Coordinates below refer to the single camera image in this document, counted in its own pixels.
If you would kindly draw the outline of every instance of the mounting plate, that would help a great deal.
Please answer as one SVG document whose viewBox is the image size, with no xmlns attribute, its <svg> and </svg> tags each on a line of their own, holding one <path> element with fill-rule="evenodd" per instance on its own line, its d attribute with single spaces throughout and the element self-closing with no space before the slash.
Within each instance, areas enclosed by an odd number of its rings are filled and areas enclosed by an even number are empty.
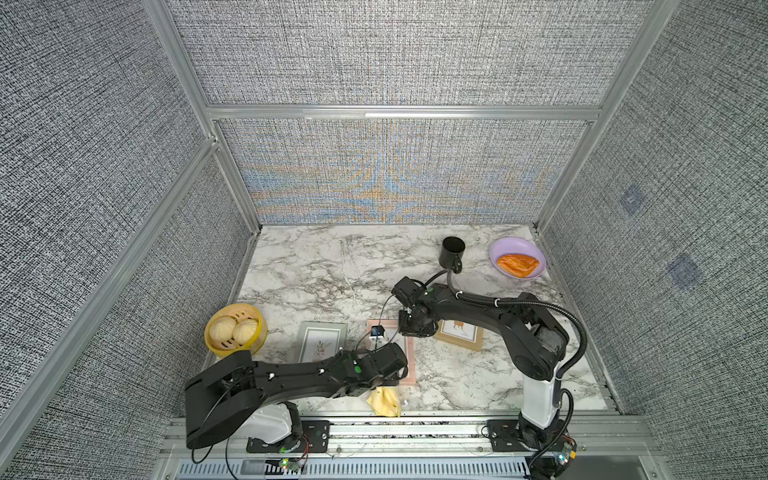
<svg viewBox="0 0 768 480">
<path fill-rule="evenodd" d="M 304 436 L 310 441 L 310 453 L 325 453 L 328 451 L 330 425 L 331 422 L 327 420 L 301 421 Z M 306 449 L 304 438 L 299 439 L 299 442 L 299 446 L 292 453 L 304 453 L 304 449 Z M 248 453 L 280 453 L 280 447 L 278 445 L 268 445 L 262 442 L 261 439 L 249 437 L 245 451 Z"/>
<path fill-rule="evenodd" d="M 517 419 L 488 420 L 485 424 L 494 452 L 530 452 L 517 439 Z"/>
</svg>

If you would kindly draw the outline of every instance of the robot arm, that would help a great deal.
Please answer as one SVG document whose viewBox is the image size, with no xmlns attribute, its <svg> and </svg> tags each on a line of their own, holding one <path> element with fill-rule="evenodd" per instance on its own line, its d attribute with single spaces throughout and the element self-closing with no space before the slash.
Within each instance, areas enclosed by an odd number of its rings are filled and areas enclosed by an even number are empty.
<svg viewBox="0 0 768 480">
<path fill-rule="evenodd" d="M 525 444 L 533 449 L 546 445 L 556 432 L 553 423 L 560 408 L 556 372 L 564 363 L 568 334 L 545 307 L 476 305 L 460 300 L 447 285 L 425 288 L 408 277 L 392 292 L 410 310 L 399 313 L 399 331 L 404 336 L 432 336 L 441 319 L 480 326 L 502 336 L 512 362 L 525 376 L 521 425 L 531 430 L 526 432 L 529 438 Z M 538 302 L 531 293 L 523 293 L 516 300 Z"/>
<path fill-rule="evenodd" d="M 339 351 L 321 362 L 254 362 L 250 352 L 230 354 L 187 382 L 187 447 L 200 449 L 232 435 L 261 407 L 309 396 L 360 396 L 408 375 L 395 343 L 359 355 Z"/>
</svg>

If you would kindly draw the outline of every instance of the aluminum frame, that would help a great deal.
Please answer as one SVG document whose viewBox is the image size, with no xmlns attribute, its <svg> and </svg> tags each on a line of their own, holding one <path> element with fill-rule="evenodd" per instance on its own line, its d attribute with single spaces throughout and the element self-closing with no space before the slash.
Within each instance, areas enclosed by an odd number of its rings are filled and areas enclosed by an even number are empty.
<svg viewBox="0 0 768 480">
<path fill-rule="evenodd" d="M 586 120 L 600 117 L 599 107 L 557 105 L 301 105 L 215 104 L 209 120 L 224 118 L 300 118 L 304 120 L 375 120 L 443 118 L 491 120 Z"/>
<path fill-rule="evenodd" d="M 261 221 L 259 220 L 256 208 L 250 200 L 243 176 L 240 174 L 237 164 L 235 164 L 232 158 L 226 139 L 221 134 L 221 130 L 205 114 L 207 105 L 205 93 L 200 85 L 200 79 L 192 67 L 189 56 L 187 56 L 187 51 L 184 50 L 181 35 L 179 35 L 179 31 L 176 29 L 168 6 L 164 0 L 142 0 L 142 4 L 157 31 L 157 36 L 160 38 L 170 64 L 176 71 L 181 87 L 184 89 L 184 93 L 187 94 L 187 99 L 192 106 L 192 111 L 195 117 L 197 117 L 197 121 L 200 123 L 200 127 L 206 135 L 212 135 L 219 144 L 216 159 L 219 162 L 221 173 L 224 175 L 224 179 L 230 188 L 232 198 L 234 198 L 237 206 L 240 208 L 243 219 L 250 228 L 250 231 L 252 233 L 258 232 L 261 230 Z"/>
<path fill-rule="evenodd" d="M 306 420 L 332 423 L 328 453 L 310 454 L 317 458 L 392 458 L 392 457 L 502 457 L 509 453 L 493 452 L 490 441 L 481 434 L 488 420 L 516 419 L 519 411 L 413 411 L 398 418 L 376 417 L 372 412 L 308 412 Z M 171 480 L 180 461 L 189 458 L 184 419 L 172 419 L 161 447 L 152 478 Z M 576 411 L 569 432 L 578 442 L 578 454 L 589 456 L 637 456 L 648 478 L 671 478 L 666 461 L 643 417 L 618 415 L 616 412 Z M 408 438 L 405 435 L 438 435 Z M 245 453 L 247 439 L 234 435 L 229 457 L 259 458 Z M 224 457 L 224 442 L 216 444 L 209 458 Z M 285 457 L 294 454 L 264 455 Z"/>
<path fill-rule="evenodd" d="M 215 145 L 212 137 L 197 148 L 192 160 L 179 173 L 152 213 L 139 226 L 121 255 L 79 309 L 61 338 L 40 362 L 21 392 L 0 418 L 0 475 L 22 446 L 29 432 L 48 406 L 67 374 L 80 358 L 104 318 L 147 252 L 160 236 L 165 224 L 178 208 L 192 183 L 203 170 Z"/>
<path fill-rule="evenodd" d="M 656 40 L 664 30 L 672 14 L 677 10 L 680 0 L 656 0 L 651 6 L 647 17 L 643 21 L 640 30 L 624 56 L 619 69 L 616 71 L 611 85 L 603 97 L 600 117 L 589 126 L 579 142 L 571 159 L 565 165 L 555 186 L 550 190 L 547 200 L 538 215 L 536 227 L 544 233 L 555 211 L 565 199 L 565 195 L 571 189 L 576 177 L 584 166 L 584 162 L 598 144 L 601 135 L 611 121 L 611 117 L 618 109 L 621 100 L 626 95 L 629 87 L 640 71 L 650 50 L 656 44 Z"/>
</svg>

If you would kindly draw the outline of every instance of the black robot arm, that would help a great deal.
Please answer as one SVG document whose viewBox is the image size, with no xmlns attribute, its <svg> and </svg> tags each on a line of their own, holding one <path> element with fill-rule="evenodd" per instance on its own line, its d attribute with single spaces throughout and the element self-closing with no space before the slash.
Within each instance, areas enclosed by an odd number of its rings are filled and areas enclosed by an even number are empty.
<svg viewBox="0 0 768 480">
<path fill-rule="evenodd" d="M 447 285 L 436 283 L 425 288 L 407 276 L 392 293 L 410 309 L 399 313 L 399 331 L 404 336 L 432 336 L 441 319 L 480 326 L 501 335 L 515 366 L 535 380 L 551 380 L 565 356 L 568 334 L 543 306 L 474 305 L 460 300 Z M 523 293 L 518 300 L 537 298 Z"/>
<path fill-rule="evenodd" d="M 261 407 L 309 396 L 360 396 L 408 375 L 395 343 L 375 352 L 341 350 L 320 362 L 254 362 L 250 352 L 230 354 L 187 382 L 187 447 L 200 449 L 232 435 Z"/>
</svg>

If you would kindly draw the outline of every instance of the blue patch on wall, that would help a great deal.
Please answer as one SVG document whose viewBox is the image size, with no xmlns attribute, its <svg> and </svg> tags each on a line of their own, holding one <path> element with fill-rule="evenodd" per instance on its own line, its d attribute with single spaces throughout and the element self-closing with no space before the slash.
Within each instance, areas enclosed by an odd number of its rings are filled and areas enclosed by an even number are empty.
<svg viewBox="0 0 768 480">
<path fill-rule="evenodd" d="M 681 253 L 667 265 L 667 274 L 680 290 L 693 288 L 701 283 L 703 278 L 699 266 L 687 253 Z"/>
<path fill-rule="evenodd" d="M 619 203 L 624 207 L 628 214 L 635 215 L 645 203 L 645 195 L 643 195 L 643 192 L 637 184 L 632 184 L 627 188 L 627 191 L 624 192 L 624 195 L 621 196 Z"/>
</svg>

